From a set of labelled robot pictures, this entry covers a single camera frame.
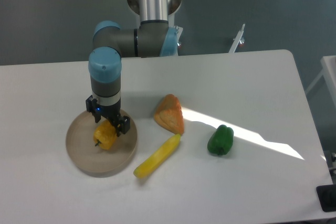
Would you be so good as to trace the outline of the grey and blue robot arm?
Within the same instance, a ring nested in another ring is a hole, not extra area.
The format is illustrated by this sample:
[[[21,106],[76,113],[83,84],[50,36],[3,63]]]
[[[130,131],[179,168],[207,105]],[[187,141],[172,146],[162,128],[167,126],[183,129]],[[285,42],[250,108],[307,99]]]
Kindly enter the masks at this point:
[[[139,0],[138,28],[121,29],[109,20],[95,27],[88,61],[92,95],[86,100],[86,109],[95,122],[107,119],[117,136],[131,127],[130,118],[120,113],[121,59],[173,56],[177,52],[177,31],[169,26],[168,7],[168,0]]]

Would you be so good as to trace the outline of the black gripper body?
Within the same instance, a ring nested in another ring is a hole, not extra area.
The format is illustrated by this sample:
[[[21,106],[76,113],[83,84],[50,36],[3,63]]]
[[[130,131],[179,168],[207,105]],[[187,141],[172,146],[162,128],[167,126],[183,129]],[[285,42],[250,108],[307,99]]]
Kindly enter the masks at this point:
[[[121,109],[121,100],[119,99],[115,104],[113,105],[101,105],[97,102],[97,106],[100,108],[100,115],[101,117],[104,117],[108,121],[110,121],[111,117],[120,115],[120,109]]]

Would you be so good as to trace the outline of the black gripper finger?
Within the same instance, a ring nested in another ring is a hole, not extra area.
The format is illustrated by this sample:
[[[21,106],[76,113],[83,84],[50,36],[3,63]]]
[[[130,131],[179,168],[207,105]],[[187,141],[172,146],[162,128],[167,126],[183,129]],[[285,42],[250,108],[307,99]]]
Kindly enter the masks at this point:
[[[86,99],[86,110],[94,117],[95,123],[101,120],[100,108],[97,106],[97,99],[90,96]]]
[[[128,116],[117,115],[110,118],[110,124],[115,128],[116,135],[126,134],[131,127],[131,120]]]

